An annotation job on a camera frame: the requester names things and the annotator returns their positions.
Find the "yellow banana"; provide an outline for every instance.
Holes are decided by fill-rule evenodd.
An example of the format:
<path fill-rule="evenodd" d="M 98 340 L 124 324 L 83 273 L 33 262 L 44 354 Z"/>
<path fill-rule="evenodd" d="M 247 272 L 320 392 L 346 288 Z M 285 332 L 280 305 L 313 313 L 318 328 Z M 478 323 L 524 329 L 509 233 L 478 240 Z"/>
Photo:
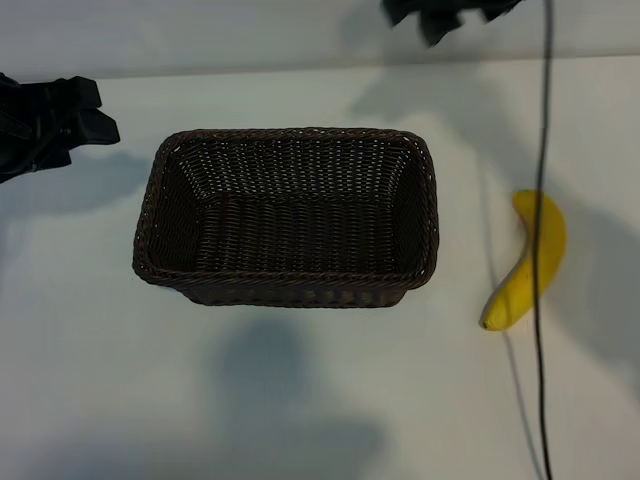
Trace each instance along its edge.
<path fill-rule="evenodd" d="M 513 208 L 527 230 L 527 247 L 507 278 L 493 292 L 480 324 L 492 331 L 506 330 L 533 306 L 533 232 L 536 192 L 526 190 L 513 195 Z M 562 263 L 567 245 L 567 228 L 562 212 L 547 195 L 543 196 L 542 227 L 538 255 L 539 292 L 547 289 Z"/>

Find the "basket rim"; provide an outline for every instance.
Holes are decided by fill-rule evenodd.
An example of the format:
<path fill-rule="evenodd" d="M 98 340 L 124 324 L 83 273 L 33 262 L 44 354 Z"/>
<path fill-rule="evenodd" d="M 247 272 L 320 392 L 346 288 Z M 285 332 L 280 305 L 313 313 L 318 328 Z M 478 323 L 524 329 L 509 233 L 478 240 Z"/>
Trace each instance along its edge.
<path fill-rule="evenodd" d="M 203 271 L 179 271 L 159 268 L 153 264 L 148 254 L 148 242 L 146 241 L 153 225 L 153 219 L 157 211 L 160 199 L 160 185 L 166 162 L 171 158 L 177 148 L 185 143 L 194 141 L 243 141 L 274 140 L 278 138 L 324 138 L 324 139 L 366 139 L 371 137 L 380 140 L 402 141 L 408 147 L 415 158 L 418 158 L 423 166 L 423 187 L 429 185 L 433 190 L 426 199 L 426 215 L 434 220 L 431 225 L 433 232 L 428 232 L 428 222 L 424 222 L 425 241 L 422 242 L 419 267 L 410 272 L 376 274 L 356 272 L 256 272 L 256 271 L 231 271 L 220 270 L 217 272 Z M 422 194 L 426 195 L 426 189 L 422 188 Z M 133 269 L 135 273 L 148 283 L 172 288 L 191 288 L 211 284 L 224 285 L 273 285 L 283 286 L 352 286 L 352 287 L 377 287 L 398 288 L 411 290 L 418 288 L 429 281 L 435 270 L 437 250 L 439 246 L 438 212 L 436 198 L 436 179 L 433 170 L 433 161 L 425 141 L 414 133 L 376 128 L 339 128 L 339 127 L 305 127 L 284 129 L 199 129 L 184 131 L 171 135 L 159 147 L 147 188 L 136 228 L 134 239 Z"/>

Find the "wicker basket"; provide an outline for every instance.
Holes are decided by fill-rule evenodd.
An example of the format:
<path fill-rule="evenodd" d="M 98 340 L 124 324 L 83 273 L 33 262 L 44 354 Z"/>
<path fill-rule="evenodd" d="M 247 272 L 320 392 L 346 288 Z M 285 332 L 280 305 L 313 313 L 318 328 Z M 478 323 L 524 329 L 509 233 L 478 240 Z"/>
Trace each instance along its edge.
<path fill-rule="evenodd" d="M 133 268 L 204 305 L 388 307 L 429 280 L 438 242 L 411 133 L 196 130 L 158 150 Z"/>

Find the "black wire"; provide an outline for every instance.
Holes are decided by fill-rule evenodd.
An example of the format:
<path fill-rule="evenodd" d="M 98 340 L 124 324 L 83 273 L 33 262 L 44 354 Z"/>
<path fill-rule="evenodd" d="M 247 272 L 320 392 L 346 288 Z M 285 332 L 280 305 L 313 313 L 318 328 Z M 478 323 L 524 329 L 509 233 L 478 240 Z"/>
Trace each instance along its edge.
<path fill-rule="evenodd" d="M 540 413 L 540 442 L 542 457 L 547 480 L 553 480 L 551 460 L 549 459 L 549 444 L 547 439 L 547 414 L 545 400 L 545 370 L 542 349 L 542 334 L 540 329 L 540 289 L 538 250 L 540 249 L 540 229 L 542 227 L 544 173 L 547 162 L 547 147 L 549 143 L 549 126 L 551 122 L 551 74 L 553 63 L 554 12 L 553 0 L 544 0 L 544 61 L 542 69 L 542 119 L 540 131 L 540 149 L 538 156 L 538 172 L 536 174 L 536 210 L 533 233 L 533 317 L 535 326 L 536 354 L 538 359 L 538 408 Z"/>

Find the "brown wicker basket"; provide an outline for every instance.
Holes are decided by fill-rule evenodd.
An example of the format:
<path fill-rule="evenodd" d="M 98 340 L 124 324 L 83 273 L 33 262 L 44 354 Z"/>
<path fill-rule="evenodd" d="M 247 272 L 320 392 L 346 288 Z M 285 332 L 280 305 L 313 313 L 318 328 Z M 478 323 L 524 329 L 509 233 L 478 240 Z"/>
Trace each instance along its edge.
<path fill-rule="evenodd" d="M 387 307 L 435 269 L 424 141 L 395 130 L 196 130 L 158 150 L 143 280 L 204 305 Z"/>

